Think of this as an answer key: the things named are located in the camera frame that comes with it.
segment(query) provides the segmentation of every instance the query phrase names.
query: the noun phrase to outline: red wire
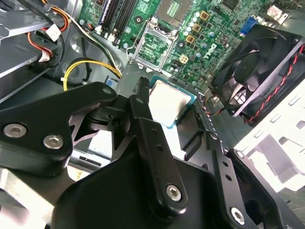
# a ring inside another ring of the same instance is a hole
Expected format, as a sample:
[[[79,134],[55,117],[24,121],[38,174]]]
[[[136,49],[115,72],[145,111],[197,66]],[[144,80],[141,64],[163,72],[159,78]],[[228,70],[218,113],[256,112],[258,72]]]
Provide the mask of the red wire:
[[[287,74],[283,77],[282,81],[280,82],[280,84],[274,89],[274,91],[272,93],[269,94],[269,96],[266,98],[266,100],[263,102],[263,104],[261,105],[261,107],[259,108],[259,110],[256,112],[256,114],[254,116],[252,116],[249,120],[245,121],[245,123],[250,123],[252,122],[255,118],[257,118],[257,116],[260,114],[260,112],[264,109],[264,107],[266,106],[266,104],[270,101],[270,99],[276,95],[276,93],[278,92],[278,90],[281,88],[281,86],[285,83],[285,81],[287,80],[288,76],[290,75],[293,66],[295,65],[297,58],[299,57],[299,55],[301,54],[301,52],[304,49],[304,44],[301,46],[299,52],[297,53],[297,55],[295,55],[294,61],[292,62],[292,64],[289,66]]]

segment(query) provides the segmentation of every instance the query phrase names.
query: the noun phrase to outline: white wire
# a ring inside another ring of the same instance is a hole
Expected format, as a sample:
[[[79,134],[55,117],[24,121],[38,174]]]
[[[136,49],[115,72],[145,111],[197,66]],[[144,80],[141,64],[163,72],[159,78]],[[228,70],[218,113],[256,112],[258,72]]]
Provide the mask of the white wire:
[[[88,37],[90,40],[92,40],[92,41],[94,41],[94,42],[96,42],[96,43],[98,43],[100,46],[102,46],[104,49],[105,49],[105,51],[107,52],[107,54],[110,56],[110,59],[111,59],[111,61],[113,62],[113,64],[114,64],[114,66],[115,66],[115,68],[116,68],[116,70],[122,75],[122,73],[121,73],[121,71],[120,71],[120,69],[115,65],[115,62],[114,62],[114,58],[113,58],[113,56],[111,55],[111,53],[109,52],[109,50],[106,48],[106,47],[104,47],[101,43],[99,43],[96,39],[94,39],[92,36],[90,36],[78,23],[77,23],[77,21],[71,16],[71,15],[69,15],[67,12],[65,12],[64,11],[64,13],[70,18],[70,20],[82,31],[82,33],[86,36],[86,37]]]

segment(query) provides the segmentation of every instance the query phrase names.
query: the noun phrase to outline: screw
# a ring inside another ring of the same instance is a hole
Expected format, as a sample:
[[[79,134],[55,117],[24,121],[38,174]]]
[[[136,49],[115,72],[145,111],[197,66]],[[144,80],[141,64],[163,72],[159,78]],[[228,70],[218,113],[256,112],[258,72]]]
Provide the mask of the screw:
[[[136,101],[138,101],[139,103],[141,103],[141,104],[143,104],[144,102],[143,102],[143,100],[142,99],[140,99],[140,98],[136,98],[135,99]]]
[[[240,225],[244,225],[244,216],[237,208],[231,208],[231,215]]]
[[[27,128],[25,128],[21,124],[12,123],[4,127],[3,132],[7,137],[18,138],[25,136],[25,134],[27,133]]]
[[[105,92],[106,94],[111,94],[111,91],[109,89],[107,89],[107,88],[104,88],[103,92]]]
[[[60,149],[63,146],[63,139],[58,135],[48,135],[43,139],[43,144],[48,149]]]
[[[239,150],[234,150],[234,151],[235,151],[235,153],[236,153],[240,158],[243,158],[243,157],[244,157],[243,153],[240,152]]]
[[[181,192],[175,185],[168,185],[166,187],[166,194],[175,202],[181,200]]]
[[[218,139],[218,137],[216,136],[216,134],[210,133],[210,135],[211,135],[212,139],[214,139],[214,140],[217,140],[217,139]]]

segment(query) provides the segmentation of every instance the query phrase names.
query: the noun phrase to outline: orange wire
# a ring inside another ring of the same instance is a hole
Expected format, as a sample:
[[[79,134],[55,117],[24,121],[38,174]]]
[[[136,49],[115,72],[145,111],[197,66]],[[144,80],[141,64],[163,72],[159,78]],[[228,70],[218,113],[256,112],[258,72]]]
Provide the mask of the orange wire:
[[[41,0],[41,1],[42,1],[42,3],[44,3],[44,4],[47,4],[47,3],[48,3],[46,0]],[[65,21],[65,24],[64,24],[63,27],[60,28],[60,31],[61,31],[61,32],[65,31],[65,30],[67,29],[67,27],[70,25],[70,20],[69,20],[69,18],[67,17],[66,14],[64,14],[64,13],[62,13],[60,10],[58,10],[57,7],[51,7],[51,9],[52,9],[53,11],[59,13],[59,14],[63,17],[63,19],[64,19],[64,21]]]
[[[53,57],[53,53],[52,53],[52,51],[50,49],[45,48],[45,47],[41,47],[41,46],[39,46],[38,44],[36,44],[35,42],[32,41],[31,33],[30,32],[28,32],[28,40],[29,40],[29,43],[32,46],[34,46],[36,49],[39,49],[41,51],[45,51],[45,52],[47,52],[50,55],[51,58]]]

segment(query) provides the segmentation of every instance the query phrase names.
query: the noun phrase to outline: chip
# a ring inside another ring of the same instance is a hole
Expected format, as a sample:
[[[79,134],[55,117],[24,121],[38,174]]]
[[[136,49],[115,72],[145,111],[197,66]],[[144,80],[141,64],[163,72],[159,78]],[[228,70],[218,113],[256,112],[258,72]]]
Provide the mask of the chip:
[[[240,20],[238,20],[238,19],[236,19],[235,21],[234,21],[234,25],[238,25],[240,23]]]
[[[200,14],[200,18],[204,21],[206,21],[209,18],[209,14],[205,11],[202,11]]]
[[[222,4],[223,4],[226,8],[228,8],[228,9],[230,9],[230,10],[232,10],[232,11],[236,8],[236,6],[237,6],[238,3],[239,3],[238,0],[223,0],[223,2],[222,2]]]
[[[192,0],[163,0],[161,1],[156,16],[158,19],[178,27],[184,20]]]
[[[199,32],[201,30],[201,26],[195,23],[195,25],[193,26],[193,30]]]
[[[186,38],[186,41],[191,43],[191,44],[193,44],[194,41],[195,41],[195,38],[193,36],[191,36],[191,35],[188,35],[187,38]]]

